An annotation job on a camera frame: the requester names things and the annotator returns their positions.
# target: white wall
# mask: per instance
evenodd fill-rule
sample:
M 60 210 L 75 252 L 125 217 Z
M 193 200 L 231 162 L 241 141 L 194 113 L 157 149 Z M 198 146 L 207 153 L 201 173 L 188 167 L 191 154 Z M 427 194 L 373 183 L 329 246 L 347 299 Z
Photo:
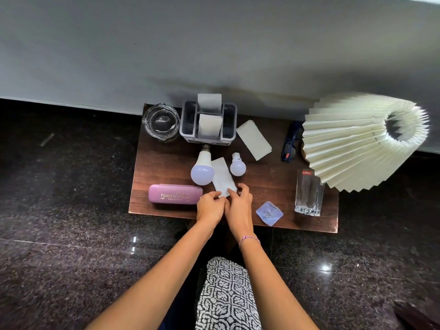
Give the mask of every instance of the white wall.
M 403 0 L 1 0 L 0 97 L 127 113 L 220 92 L 241 113 L 302 117 L 363 90 L 432 116 L 440 6 Z

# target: black and white fabric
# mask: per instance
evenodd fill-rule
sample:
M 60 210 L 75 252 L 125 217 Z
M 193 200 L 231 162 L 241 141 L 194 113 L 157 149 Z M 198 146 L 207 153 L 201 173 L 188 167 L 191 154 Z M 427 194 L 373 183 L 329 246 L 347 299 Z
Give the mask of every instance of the black and white fabric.
M 196 330 L 261 330 L 248 272 L 222 257 L 207 265 Z

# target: gray desk organizer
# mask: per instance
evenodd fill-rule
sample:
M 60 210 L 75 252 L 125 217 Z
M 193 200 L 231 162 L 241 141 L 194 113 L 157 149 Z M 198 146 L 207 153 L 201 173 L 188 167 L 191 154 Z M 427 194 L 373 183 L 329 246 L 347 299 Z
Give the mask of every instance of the gray desk organizer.
M 220 128 L 220 135 L 216 138 L 199 138 L 198 121 L 200 114 L 222 116 L 223 123 Z M 237 129 L 237 106 L 233 103 L 221 105 L 221 113 L 210 113 L 201 111 L 196 101 L 185 101 L 182 107 L 180 118 L 180 135 L 189 143 L 207 143 L 210 145 L 229 146 L 235 139 Z

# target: pink bracelet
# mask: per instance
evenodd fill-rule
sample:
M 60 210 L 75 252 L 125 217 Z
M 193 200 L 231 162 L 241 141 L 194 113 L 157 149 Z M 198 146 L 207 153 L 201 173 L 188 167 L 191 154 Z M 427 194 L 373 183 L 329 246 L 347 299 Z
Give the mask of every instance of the pink bracelet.
M 241 241 L 239 242 L 239 248 L 241 247 L 243 241 L 244 241 L 246 238 L 253 238 L 254 240 L 257 240 L 258 243 L 261 245 L 260 240 L 259 240 L 258 238 L 256 238 L 255 236 L 245 235 L 245 236 L 242 237 Z

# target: black speckled floor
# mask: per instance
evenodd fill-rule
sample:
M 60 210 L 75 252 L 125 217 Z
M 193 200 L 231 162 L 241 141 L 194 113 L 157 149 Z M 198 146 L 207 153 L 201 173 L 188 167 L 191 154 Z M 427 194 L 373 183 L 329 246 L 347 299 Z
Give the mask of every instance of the black speckled floor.
M 0 328 L 83 328 L 185 221 L 127 213 L 139 116 L 0 102 Z M 321 329 L 401 329 L 393 301 L 440 322 L 438 166 L 419 153 L 380 186 L 341 193 L 338 234 L 257 228 Z

